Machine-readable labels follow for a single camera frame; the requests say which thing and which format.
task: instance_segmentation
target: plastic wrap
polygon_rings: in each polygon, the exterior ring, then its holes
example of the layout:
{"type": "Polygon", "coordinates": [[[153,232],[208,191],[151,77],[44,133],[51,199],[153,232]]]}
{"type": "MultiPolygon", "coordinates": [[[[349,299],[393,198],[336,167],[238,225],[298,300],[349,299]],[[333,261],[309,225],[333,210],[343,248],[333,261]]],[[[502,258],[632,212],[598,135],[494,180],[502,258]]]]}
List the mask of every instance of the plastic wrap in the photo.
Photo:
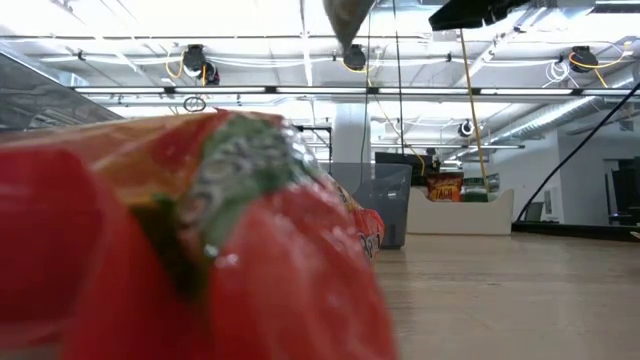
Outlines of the plastic wrap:
{"type": "Polygon", "coordinates": [[[342,45],[349,49],[375,0],[323,0],[331,27],[342,45]]]}
{"type": "Polygon", "coordinates": [[[0,142],[3,352],[395,358],[375,246],[363,256],[361,242],[382,224],[348,211],[281,118],[221,112],[0,142]]]}

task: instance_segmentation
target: black cable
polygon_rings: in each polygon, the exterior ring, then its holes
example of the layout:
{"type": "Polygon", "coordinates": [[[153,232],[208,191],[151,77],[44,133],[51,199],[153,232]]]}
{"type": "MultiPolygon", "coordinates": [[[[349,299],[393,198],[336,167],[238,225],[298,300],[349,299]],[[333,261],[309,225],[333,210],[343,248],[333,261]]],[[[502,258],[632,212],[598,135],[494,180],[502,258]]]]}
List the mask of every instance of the black cable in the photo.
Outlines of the black cable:
{"type": "Polygon", "coordinates": [[[393,0],[393,21],[396,26],[396,58],[398,59],[398,95],[400,97],[400,144],[404,156],[404,116],[402,114],[402,70],[400,69],[400,36],[398,35],[398,18],[396,14],[396,0],[393,0]]]}
{"type": "Polygon", "coordinates": [[[527,203],[524,205],[524,207],[522,208],[522,211],[520,211],[520,214],[518,215],[518,219],[516,221],[520,221],[522,219],[522,216],[524,216],[524,213],[527,211],[527,209],[529,208],[529,205],[531,205],[531,203],[533,202],[533,200],[535,199],[536,196],[538,196],[538,194],[540,193],[540,191],[542,191],[542,188],[544,188],[545,185],[547,185],[547,183],[549,182],[549,180],[551,180],[551,178],[553,177],[553,175],[555,175],[558,171],[560,171],[560,169],[564,166],[564,164],[566,164],[569,160],[571,160],[571,158],[573,157],[573,155],[575,155],[578,151],[580,151],[580,149],[582,149],[582,147],[584,147],[584,145],[591,140],[591,138],[596,134],[596,132],[598,132],[598,130],[600,130],[601,127],[603,127],[607,121],[609,121],[611,119],[611,117],[613,115],[615,115],[616,112],[618,112],[618,110],[620,110],[620,108],[627,102],[629,101],[629,99],[631,99],[631,97],[633,96],[633,94],[636,93],[636,91],[638,91],[640,89],[640,82],[638,82],[636,84],[636,86],[633,87],[633,89],[631,89],[631,91],[629,91],[629,93],[622,99],[620,100],[620,102],[613,108],[611,109],[611,111],[609,112],[609,114],[607,114],[607,116],[604,117],[604,119],[602,119],[602,121],[600,121],[600,123],[593,128],[593,130],[591,130],[591,132],[589,133],[589,135],[587,135],[586,138],[584,138],[584,140],[582,140],[582,142],[580,142],[580,144],[578,144],[578,146],[576,146],[575,149],[573,149],[573,151],[564,159],[560,162],[560,164],[558,164],[558,166],[555,167],[555,169],[553,169],[553,171],[551,171],[551,174],[549,174],[549,176],[547,176],[546,179],[544,179],[544,181],[542,182],[542,184],[540,185],[540,187],[538,187],[538,189],[536,190],[536,192],[533,193],[533,195],[531,196],[531,198],[527,201],[527,203]]]}
{"type": "Polygon", "coordinates": [[[360,181],[362,181],[362,171],[364,164],[364,145],[367,141],[367,116],[369,115],[369,59],[371,55],[371,13],[369,13],[369,31],[367,33],[367,62],[365,63],[367,74],[365,79],[364,95],[364,130],[362,131],[362,148],[360,149],[360,181]]]}

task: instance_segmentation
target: wooden floor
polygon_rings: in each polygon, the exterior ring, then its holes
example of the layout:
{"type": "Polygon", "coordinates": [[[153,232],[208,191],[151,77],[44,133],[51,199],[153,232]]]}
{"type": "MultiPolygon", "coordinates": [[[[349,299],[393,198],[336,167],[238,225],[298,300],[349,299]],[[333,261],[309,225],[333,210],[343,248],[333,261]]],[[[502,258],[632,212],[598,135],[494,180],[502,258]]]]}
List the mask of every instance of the wooden floor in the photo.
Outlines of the wooden floor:
{"type": "Polygon", "coordinates": [[[408,236],[376,271],[401,359],[640,359],[640,244],[408,236]]]}

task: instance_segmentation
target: gray trash bin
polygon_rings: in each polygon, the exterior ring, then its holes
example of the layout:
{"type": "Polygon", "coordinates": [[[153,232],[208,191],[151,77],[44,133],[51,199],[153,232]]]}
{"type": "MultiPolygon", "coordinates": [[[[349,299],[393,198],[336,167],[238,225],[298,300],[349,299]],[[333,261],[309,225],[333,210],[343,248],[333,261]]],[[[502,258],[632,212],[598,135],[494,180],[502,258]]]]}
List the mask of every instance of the gray trash bin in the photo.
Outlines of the gray trash bin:
{"type": "Polygon", "coordinates": [[[353,198],[378,212],[385,225],[383,249],[404,246],[411,189],[411,166],[396,164],[323,164],[353,198]]]}

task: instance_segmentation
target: ceiling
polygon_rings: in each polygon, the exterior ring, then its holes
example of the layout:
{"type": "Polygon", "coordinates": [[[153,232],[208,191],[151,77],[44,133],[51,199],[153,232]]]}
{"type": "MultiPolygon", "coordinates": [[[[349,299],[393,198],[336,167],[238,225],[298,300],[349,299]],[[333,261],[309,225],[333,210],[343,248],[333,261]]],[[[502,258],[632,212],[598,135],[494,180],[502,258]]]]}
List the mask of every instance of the ceiling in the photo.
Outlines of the ceiling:
{"type": "MultiPolygon", "coordinates": [[[[429,26],[429,16],[444,1],[427,1],[430,6],[397,1],[397,20],[387,1],[374,7],[371,29],[365,20],[356,38],[369,54],[369,76],[342,64],[321,0],[13,1],[0,12],[0,50],[25,55],[52,72],[73,73],[74,81],[90,86],[197,86],[184,72],[171,77],[166,67],[168,63],[178,72],[186,46],[202,44],[223,86],[364,87],[368,79],[385,87],[465,87],[460,35],[433,32],[429,26]]],[[[523,7],[495,25],[465,30],[472,85],[602,88],[593,71],[567,71],[567,56],[576,45],[589,46],[600,64],[613,63],[600,70],[604,81],[630,71],[640,54],[640,14],[598,13],[593,11],[595,0],[558,2],[572,7],[523,7]],[[554,65],[560,56],[564,65],[554,65]]],[[[179,96],[171,103],[158,96],[90,98],[125,117],[185,112],[179,96]]],[[[206,99],[208,105],[242,105],[306,124],[331,122],[341,103],[273,95],[243,96],[241,103],[235,96],[206,99]]],[[[476,104],[476,112],[487,136],[545,105],[483,101],[476,104]]],[[[457,125],[471,117],[471,106],[463,102],[408,99],[402,110],[409,142],[459,142],[457,125]]],[[[375,126],[383,127],[372,141],[395,139],[386,117],[400,117],[397,100],[370,99],[369,111],[380,124],[375,126]]]]}

